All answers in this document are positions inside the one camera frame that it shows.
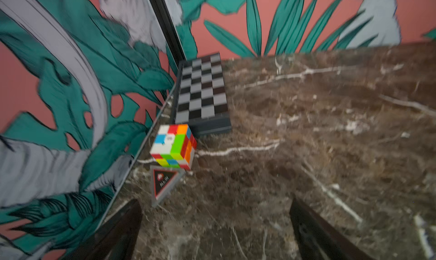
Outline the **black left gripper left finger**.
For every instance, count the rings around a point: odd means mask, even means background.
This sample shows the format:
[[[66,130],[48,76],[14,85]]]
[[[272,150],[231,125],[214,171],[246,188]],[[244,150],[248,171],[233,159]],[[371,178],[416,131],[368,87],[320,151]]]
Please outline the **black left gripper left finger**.
[[[94,235],[67,254],[66,260],[131,260],[143,213],[137,199],[129,201]]]

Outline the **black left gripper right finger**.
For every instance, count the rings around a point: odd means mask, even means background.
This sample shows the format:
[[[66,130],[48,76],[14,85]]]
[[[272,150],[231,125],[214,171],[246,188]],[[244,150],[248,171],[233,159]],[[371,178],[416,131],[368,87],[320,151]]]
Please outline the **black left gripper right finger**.
[[[293,198],[290,218],[303,260],[371,259],[297,197]]]

